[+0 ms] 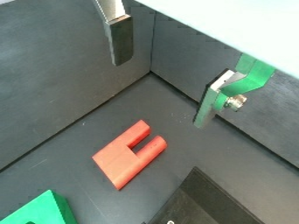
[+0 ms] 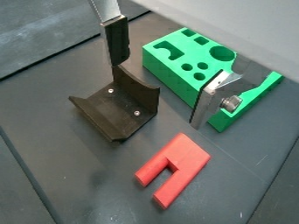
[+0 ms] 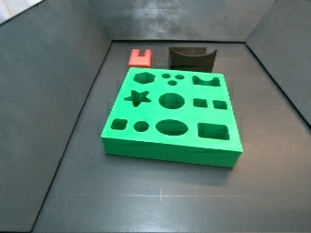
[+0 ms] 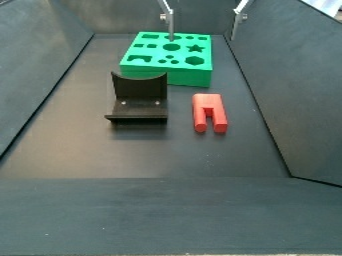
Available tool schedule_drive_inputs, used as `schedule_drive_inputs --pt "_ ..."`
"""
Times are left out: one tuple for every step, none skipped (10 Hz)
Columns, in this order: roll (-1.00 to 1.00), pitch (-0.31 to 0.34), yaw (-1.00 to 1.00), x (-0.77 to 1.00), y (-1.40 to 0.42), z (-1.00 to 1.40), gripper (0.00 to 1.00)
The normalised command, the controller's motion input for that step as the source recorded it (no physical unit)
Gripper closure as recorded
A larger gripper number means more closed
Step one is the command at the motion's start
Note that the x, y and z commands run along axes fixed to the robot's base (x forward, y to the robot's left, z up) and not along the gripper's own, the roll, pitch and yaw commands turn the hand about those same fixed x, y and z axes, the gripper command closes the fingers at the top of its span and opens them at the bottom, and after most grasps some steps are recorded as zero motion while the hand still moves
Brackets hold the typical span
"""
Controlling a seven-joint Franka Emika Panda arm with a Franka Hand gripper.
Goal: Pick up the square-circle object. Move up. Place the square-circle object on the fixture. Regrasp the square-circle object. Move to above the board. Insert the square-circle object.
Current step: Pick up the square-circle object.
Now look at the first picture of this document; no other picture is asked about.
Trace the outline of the gripper green-clamped right finger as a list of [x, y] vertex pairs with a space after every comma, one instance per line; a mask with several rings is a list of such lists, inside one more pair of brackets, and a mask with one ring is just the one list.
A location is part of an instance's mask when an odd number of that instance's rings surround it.
[[226, 69], [207, 85], [194, 125], [203, 128], [210, 119], [226, 108], [238, 111], [247, 101], [245, 93], [262, 88], [275, 70], [267, 63], [242, 53], [235, 70]]

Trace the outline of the gripper grey left finger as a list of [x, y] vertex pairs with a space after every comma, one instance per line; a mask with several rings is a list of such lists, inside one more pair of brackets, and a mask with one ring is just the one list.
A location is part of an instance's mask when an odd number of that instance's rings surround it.
[[103, 20], [113, 63], [118, 67], [134, 56], [134, 19], [122, 0], [93, 1]]

